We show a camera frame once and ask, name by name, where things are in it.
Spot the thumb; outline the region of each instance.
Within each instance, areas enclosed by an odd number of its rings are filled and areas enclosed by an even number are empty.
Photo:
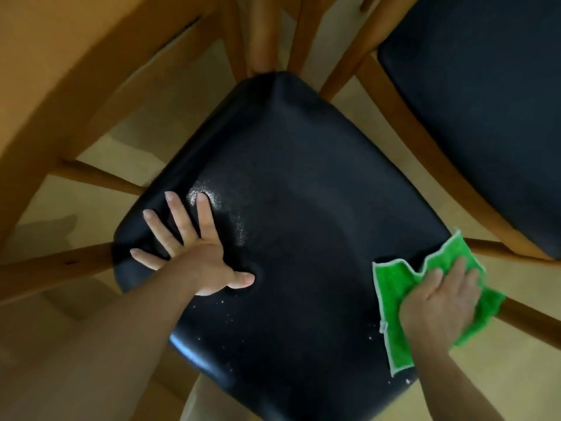
[[[246,288],[255,282],[255,275],[248,272],[234,272],[234,280],[228,283],[233,289]]]
[[[444,277],[444,272],[442,269],[433,269],[427,272],[423,280],[417,288],[415,292],[418,292],[423,298],[429,298],[442,283],[442,278]]]

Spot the wooden chair frame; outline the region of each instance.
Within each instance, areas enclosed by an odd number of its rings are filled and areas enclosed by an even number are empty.
[[[250,41],[249,70],[256,69],[252,62],[275,69],[284,8],[297,20],[289,68],[298,74],[324,12],[336,0],[258,1],[257,15],[250,18],[250,34],[264,35],[266,46]],[[237,0],[77,0],[70,5],[68,0],[59,0],[62,20],[59,12],[45,8],[40,0],[13,3],[17,9],[6,10],[6,18],[11,20],[5,21],[5,32],[0,23],[2,57],[13,59],[12,64],[0,65],[0,84],[8,91],[0,112],[20,123],[0,128],[0,192],[4,198],[0,249],[47,175],[141,195],[143,187],[76,158],[215,41],[222,39],[237,82],[247,78],[248,72]],[[78,19],[83,28],[75,37],[68,30],[80,12],[87,12],[92,20],[83,24]],[[30,23],[32,32],[26,32]],[[53,29],[41,27],[45,23]],[[46,41],[38,35],[46,35]],[[10,84],[17,81],[21,70],[34,71],[34,51],[39,44],[46,47],[47,62],[56,73],[40,77],[41,82],[37,78],[25,103],[18,104],[21,86]],[[60,46],[74,57],[60,60],[56,53]],[[21,78],[33,81],[30,75]],[[110,248],[109,242],[0,265],[0,304],[111,269]]]
[[[320,90],[331,101],[356,76],[389,125],[421,162],[423,167],[474,219],[494,233],[501,242],[466,239],[476,254],[504,260],[561,268],[542,249],[514,229],[459,173],[430,134],[416,119],[378,63],[375,50],[395,29],[417,0],[381,0],[370,14],[339,63]],[[364,0],[367,11],[374,0]],[[509,298],[497,318],[561,349],[561,321]]]

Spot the black chair seat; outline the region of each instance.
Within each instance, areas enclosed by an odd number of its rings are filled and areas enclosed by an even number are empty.
[[[124,291],[164,256],[141,211],[172,225],[163,192],[211,199],[224,259],[248,289],[195,297],[172,343],[265,420],[366,420],[403,392],[389,374],[371,262],[419,265],[450,235],[396,167],[339,111],[289,73],[239,84],[123,219]]]
[[[561,258],[561,0],[419,0],[378,50],[411,111],[515,229]]]

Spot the green microfiber towel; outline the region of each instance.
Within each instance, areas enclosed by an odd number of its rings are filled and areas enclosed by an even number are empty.
[[[484,286],[485,268],[472,254],[463,240],[460,231],[447,240],[440,250],[425,258],[420,272],[414,271],[403,259],[388,263],[372,263],[374,286],[380,306],[380,333],[384,334],[392,377],[399,371],[413,366],[413,358],[405,334],[399,323],[399,306],[405,296],[419,283],[428,270],[440,268],[446,274],[459,256],[467,258],[467,268],[481,272],[480,285],[483,288],[481,299],[475,310],[473,323],[456,342],[463,345],[474,334],[485,328],[489,320],[499,311],[505,299],[504,294]]]

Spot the beige floor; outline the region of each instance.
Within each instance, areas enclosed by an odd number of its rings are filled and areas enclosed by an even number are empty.
[[[325,16],[304,71],[304,79],[315,89],[321,86],[364,21],[365,16],[358,10],[360,1],[339,0]],[[280,58],[285,64],[295,23],[285,15],[283,25]],[[147,183],[233,85],[224,49],[218,42],[80,159],[134,183]],[[403,170],[450,229],[459,227],[468,237],[494,239],[419,165],[356,79],[340,92],[334,105]],[[20,220],[0,262],[110,241],[134,200],[135,197],[119,192],[48,177]],[[492,286],[561,319],[561,272],[481,259]],[[60,342],[81,319],[117,298],[115,290],[108,272],[0,306],[0,368],[25,363],[35,354],[34,349]],[[453,356],[509,421],[559,418],[558,351],[494,320],[465,347],[453,350]],[[169,348],[136,419],[179,419],[195,378],[193,371]],[[415,384],[377,419],[430,419],[419,385]]]

